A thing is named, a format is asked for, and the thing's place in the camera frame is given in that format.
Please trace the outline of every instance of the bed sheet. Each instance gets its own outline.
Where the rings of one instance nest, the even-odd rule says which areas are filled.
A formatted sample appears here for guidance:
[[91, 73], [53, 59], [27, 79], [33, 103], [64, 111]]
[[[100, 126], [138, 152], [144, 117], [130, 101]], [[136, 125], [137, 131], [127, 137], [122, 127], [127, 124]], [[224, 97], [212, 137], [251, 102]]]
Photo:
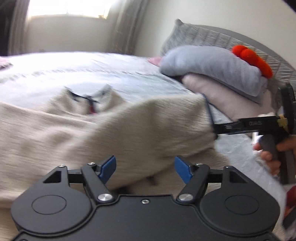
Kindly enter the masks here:
[[[42, 106], [64, 86], [79, 95], [91, 95], [109, 84], [129, 101], [159, 95], [193, 94], [179, 82], [160, 74], [159, 68], [146, 58], [76, 52], [28, 54], [9, 59], [13, 66], [0, 71], [0, 101], [20, 107]], [[216, 123], [230, 121], [215, 107], [210, 108]], [[220, 135], [215, 147], [234, 167], [269, 192], [280, 204], [283, 214], [285, 191], [255, 161], [249, 137]]]

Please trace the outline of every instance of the gray handle grip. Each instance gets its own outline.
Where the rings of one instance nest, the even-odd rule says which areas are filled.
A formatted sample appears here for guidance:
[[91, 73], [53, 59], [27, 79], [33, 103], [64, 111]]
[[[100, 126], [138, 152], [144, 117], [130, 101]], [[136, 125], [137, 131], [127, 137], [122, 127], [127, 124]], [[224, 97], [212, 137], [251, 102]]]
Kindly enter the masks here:
[[273, 160], [279, 160], [280, 166], [280, 182], [282, 184], [296, 183], [295, 179], [295, 157], [292, 150], [286, 152], [278, 152], [276, 143], [272, 135], [264, 135], [259, 139], [259, 143], [263, 150], [269, 151], [272, 154]]

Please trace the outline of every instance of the orange knot pillow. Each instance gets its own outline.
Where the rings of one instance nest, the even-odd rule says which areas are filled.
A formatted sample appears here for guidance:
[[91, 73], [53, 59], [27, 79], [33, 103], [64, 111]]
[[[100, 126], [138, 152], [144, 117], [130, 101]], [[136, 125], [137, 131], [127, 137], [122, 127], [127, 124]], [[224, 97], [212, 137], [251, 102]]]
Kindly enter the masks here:
[[273, 73], [271, 67], [255, 51], [243, 45], [236, 45], [232, 48], [232, 52], [250, 65], [259, 68], [264, 77], [268, 79], [272, 78]]

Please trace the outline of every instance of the window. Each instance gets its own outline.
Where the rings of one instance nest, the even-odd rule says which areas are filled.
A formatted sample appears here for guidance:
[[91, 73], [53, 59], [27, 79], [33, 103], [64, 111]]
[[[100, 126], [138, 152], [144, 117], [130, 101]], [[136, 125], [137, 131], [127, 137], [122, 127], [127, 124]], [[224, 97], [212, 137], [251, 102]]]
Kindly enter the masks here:
[[70, 14], [107, 18], [114, 0], [30, 0], [29, 16]]

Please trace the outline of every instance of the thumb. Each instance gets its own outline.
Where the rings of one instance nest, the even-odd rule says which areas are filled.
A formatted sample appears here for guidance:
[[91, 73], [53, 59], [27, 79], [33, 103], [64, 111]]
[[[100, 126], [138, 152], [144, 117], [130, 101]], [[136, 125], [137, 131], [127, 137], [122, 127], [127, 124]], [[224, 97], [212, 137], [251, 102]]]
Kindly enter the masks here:
[[276, 146], [278, 151], [288, 151], [296, 149], [296, 136], [288, 137]]

